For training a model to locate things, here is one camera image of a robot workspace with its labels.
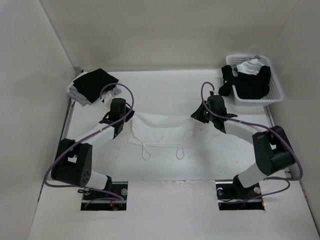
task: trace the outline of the white towel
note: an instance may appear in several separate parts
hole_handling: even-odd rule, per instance
[[[254,58],[244,61],[236,66],[238,73],[257,75],[264,64],[259,59]]]
[[[142,157],[145,160],[151,158],[146,146],[177,148],[176,157],[182,160],[185,156],[184,149],[193,147],[193,132],[194,122],[190,116],[135,112],[128,143],[142,146]],[[144,156],[144,151],[149,154],[149,158]]]

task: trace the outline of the folded clothes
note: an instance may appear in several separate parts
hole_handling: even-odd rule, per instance
[[[239,72],[234,76],[230,65],[224,66],[221,70],[224,83],[219,89],[221,96],[229,96],[232,85],[241,99],[261,99],[270,91],[271,70],[268,66],[262,66],[257,75]]]
[[[73,81],[73,86],[80,94],[93,103],[100,97],[100,92],[106,85],[117,82],[119,82],[118,79],[99,68],[75,79]],[[107,87],[105,92],[114,87],[115,85]]]
[[[68,86],[67,94],[78,101],[82,106],[92,104],[99,97],[101,90],[108,84],[117,83],[119,80],[109,75],[101,68],[82,72]],[[110,92],[113,96],[121,93],[115,85],[107,87],[104,92]]]

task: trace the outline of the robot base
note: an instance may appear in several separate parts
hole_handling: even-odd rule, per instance
[[[232,180],[216,181],[215,188],[219,210],[265,210],[262,198],[234,203],[260,196],[261,190],[258,183],[246,188],[243,192],[235,191]]]
[[[85,205],[94,199],[112,198],[113,196],[98,192],[98,191],[85,191],[78,190],[78,193],[83,193],[81,201],[81,211],[125,211],[127,210],[127,197],[128,197],[128,182],[113,182],[110,192],[122,196],[124,199],[120,200],[97,200],[90,203],[86,208]]]

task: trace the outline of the white basket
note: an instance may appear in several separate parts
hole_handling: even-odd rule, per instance
[[[237,54],[237,55],[228,55],[225,58],[227,65],[233,64],[241,64],[246,58],[253,58],[256,55],[248,55],[248,54]],[[284,99],[284,93],[281,89],[279,80],[275,75],[274,68],[266,56],[259,55],[259,57],[268,64],[271,69],[271,78],[270,78],[270,91],[267,96],[264,96],[261,99],[242,99],[238,97],[236,87],[233,85],[233,95],[234,95],[234,103],[237,106],[268,106],[269,104],[275,102],[281,102]]]

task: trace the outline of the folded black cloth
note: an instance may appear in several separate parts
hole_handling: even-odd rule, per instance
[[[235,86],[236,93],[241,99],[261,99],[269,91],[271,70],[269,66],[262,66],[257,75],[239,72],[234,76],[230,65],[222,69],[223,86],[219,89],[221,96],[229,96],[232,91],[232,85]]]
[[[80,94],[93,103],[100,97],[100,92],[104,86],[117,82],[119,82],[118,79],[99,68],[74,80],[73,86]],[[112,90],[115,86],[107,87],[105,92]]]

